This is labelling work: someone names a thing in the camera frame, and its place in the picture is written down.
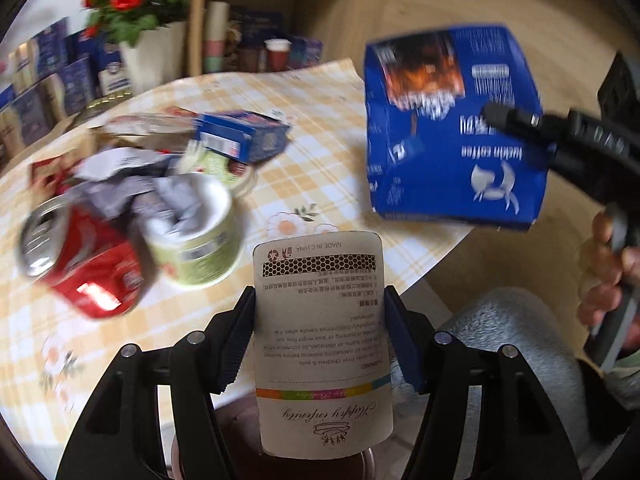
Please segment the person right hand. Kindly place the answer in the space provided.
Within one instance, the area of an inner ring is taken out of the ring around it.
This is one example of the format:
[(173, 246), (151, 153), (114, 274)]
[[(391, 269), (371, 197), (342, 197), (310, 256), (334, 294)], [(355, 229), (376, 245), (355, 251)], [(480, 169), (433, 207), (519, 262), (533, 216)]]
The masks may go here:
[(580, 251), (577, 316), (585, 326), (596, 326), (622, 304), (623, 283), (639, 285), (639, 248), (627, 247), (614, 254), (608, 246), (612, 235), (612, 220), (599, 212), (592, 222), (592, 235)]

